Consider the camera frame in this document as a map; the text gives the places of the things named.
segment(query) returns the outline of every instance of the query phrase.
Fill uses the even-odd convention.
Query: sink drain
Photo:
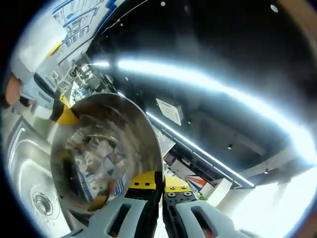
[[[35,207],[45,216],[53,213],[53,206],[50,200],[41,192],[35,192],[32,196]]]

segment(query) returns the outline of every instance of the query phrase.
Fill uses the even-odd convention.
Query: metal bowl
[[[120,135],[112,139],[119,140],[129,161],[126,183],[123,194],[126,193],[131,180],[138,174],[147,171],[162,171],[162,154],[154,128],[142,110],[131,100],[117,94],[95,94],[76,103],[72,110],[81,119],[76,125],[58,125],[53,139],[51,152],[51,170],[54,183],[61,203],[64,203],[74,215],[84,215],[89,218],[93,212],[88,208],[91,203],[76,193],[72,168],[74,160],[65,148],[68,139],[75,131],[91,120],[101,121],[103,126],[110,124],[119,128]]]

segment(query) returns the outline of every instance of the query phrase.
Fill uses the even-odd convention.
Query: fluorescent light
[[[317,152],[312,136],[258,98],[247,95],[234,88],[222,85],[201,72],[189,70],[187,68],[145,60],[120,60],[118,62],[118,67],[122,70],[131,72],[150,74],[169,79],[172,78],[174,80],[193,84],[204,89],[225,93],[263,117],[266,117],[276,123],[291,136],[295,148],[303,159],[309,163],[317,163]]]
[[[275,5],[271,4],[269,7],[272,9],[272,11],[274,11],[275,13],[278,13],[278,9]]]
[[[125,98],[125,95],[123,93],[118,92],[118,95]]]
[[[109,63],[106,61],[103,62],[95,62],[93,63],[94,66],[100,66],[100,67],[109,67]]]
[[[200,72],[172,65],[142,60],[121,60],[118,63],[118,67],[132,72],[141,72],[166,78],[173,78],[179,81],[195,84],[196,86],[208,86],[208,88],[217,91],[221,91],[223,88],[220,83],[210,80],[209,77]]]
[[[239,175],[237,172],[233,171],[231,168],[229,168],[227,165],[225,165],[224,163],[222,163],[221,161],[219,161],[218,159],[216,159],[215,157],[213,157],[212,155],[208,154],[206,151],[204,151],[203,149],[201,149],[200,147],[198,147],[197,145],[195,145],[193,142],[191,142],[190,140],[188,140],[187,138],[185,138],[184,136],[182,136],[181,134],[179,134],[177,131],[173,130],[171,127],[169,127],[168,125],[166,125],[164,122],[162,122],[161,120],[159,120],[158,118],[156,118],[155,116],[153,116],[151,113],[146,112],[146,114],[152,118],[153,120],[155,120],[156,122],[158,122],[159,124],[161,124],[162,126],[164,126],[166,129],[168,129],[169,131],[171,131],[172,133],[174,133],[176,136],[178,136],[179,138],[181,138],[183,141],[185,141],[187,144],[191,145],[192,147],[194,147],[196,150],[198,150],[199,152],[201,152],[202,154],[204,154],[205,156],[207,156],[208,158],[210,158],[211,160],[213,160],[214,162],[216,162],[218,165],[220,165],[221,167],[223,167],[224,169],[226,169],[227,171],[231,172],[232,174],[234,174],[236,177],[238,177],[239,179],[241,179],[242,181],[246,182],[248,185],[254,187],[255,185],[253,183],[251,183],[250,181],[248,181],[246,178],[242,177],[241,175]]]

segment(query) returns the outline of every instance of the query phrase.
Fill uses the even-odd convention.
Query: ceiling
[[[272,120],[224,93],[197,87],[194,77],[185,84],[117,67],[118,60],[129,58],[202,70],[304,123],[317,72],[303,34],[281,6],[275,13],[269,1],[182,0],[163,7],[160,0],[149,0],[117,21],[139,3],[123,3],[87,52],[92,60],[113,65],[97,70],[113,79],[117,91],[237,172],[289,145],[287,133]],[[181,107],[181,125],[162,115],[156,98]],[[193,165],[207,166],[192,151],[186,156]]]

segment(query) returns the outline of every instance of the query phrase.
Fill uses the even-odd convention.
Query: stainless steel sink
[[[8,138],[7,162],[16,195],[46,236],[61,237],[69,233],[52,179],[51,145],[23,119],[12,131]]]

